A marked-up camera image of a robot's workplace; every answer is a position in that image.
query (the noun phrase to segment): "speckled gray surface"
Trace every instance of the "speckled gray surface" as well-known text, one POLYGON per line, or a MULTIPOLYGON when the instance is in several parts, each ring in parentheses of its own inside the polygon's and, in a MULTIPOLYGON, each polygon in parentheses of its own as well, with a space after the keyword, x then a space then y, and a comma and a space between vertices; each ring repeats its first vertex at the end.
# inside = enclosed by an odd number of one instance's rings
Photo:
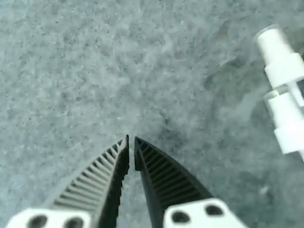
MULTIPOLYGON (((250 227, 302 227, 304 165, 275 141, 252 37, 278 23, 300 50, 303 21, 302 0, 2 0, 0 226, 128 133, 250 227)), ((140 175, 123 185, 120 221, 150 227, 140 175)))

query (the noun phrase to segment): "screw hole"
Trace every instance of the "screw hole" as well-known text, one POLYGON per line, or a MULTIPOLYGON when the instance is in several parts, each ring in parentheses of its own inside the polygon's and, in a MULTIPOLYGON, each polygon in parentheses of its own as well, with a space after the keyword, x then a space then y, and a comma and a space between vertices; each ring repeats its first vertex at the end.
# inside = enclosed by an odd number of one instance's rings
POLYGON ((190 218, 186 213, 181 211, 176 211, 172 215, 172 220, 175 223, 186 223, 190 221, 190 218))
POLYGON ((209 205, 205 209, 206 209, 207 214, 211 215, 211 216, 223 214, 223 211, 221 210, 221 208, 214 206, 214 205, 209 205))
POLYGON ((65 224, 65 228, 82 228, 84 225, 84 222, 81 218, 71 218, 68 222, 65 224))
POLYGON ((47 219, 45 215, 35 216, 29 221, 28 228, 42 228, 46 225, 47 219))

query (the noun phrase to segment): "white plastic cap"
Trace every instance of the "white plastic cap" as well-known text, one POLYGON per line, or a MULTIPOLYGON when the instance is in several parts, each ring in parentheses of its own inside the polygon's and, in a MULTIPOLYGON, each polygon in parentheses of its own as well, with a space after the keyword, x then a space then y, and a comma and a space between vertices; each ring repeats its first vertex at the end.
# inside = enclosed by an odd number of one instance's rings
POLYGON ((276 139, 282 153, 304 150, 304 117, 287 88, 265 95, 265 102, 275 122, 276 139))
POLYGON ((265 72, 273 89, 304 78, 304 61, 288 44, 278 26, 269 26, 256 35, 265 61, 265 72))
POLYGON ((277 25, 271 25, 260 31, 256 35, 256 41, 266 66, 294 53, 283 32, 277 25))

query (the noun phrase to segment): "gray carpet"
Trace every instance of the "gray carpet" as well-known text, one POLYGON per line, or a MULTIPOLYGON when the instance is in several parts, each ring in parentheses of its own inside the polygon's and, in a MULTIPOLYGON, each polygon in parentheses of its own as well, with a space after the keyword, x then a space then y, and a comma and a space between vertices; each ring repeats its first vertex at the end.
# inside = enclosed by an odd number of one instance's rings
MULTIPOLYGON (((283 156, 253 36, 304 47, 303 0, 0 1, 0 227, 124 134, 189 169, 251 228, 300 228, 304 164, 283 156)), ((151 227, 140 175, 119 223, 151 227)))

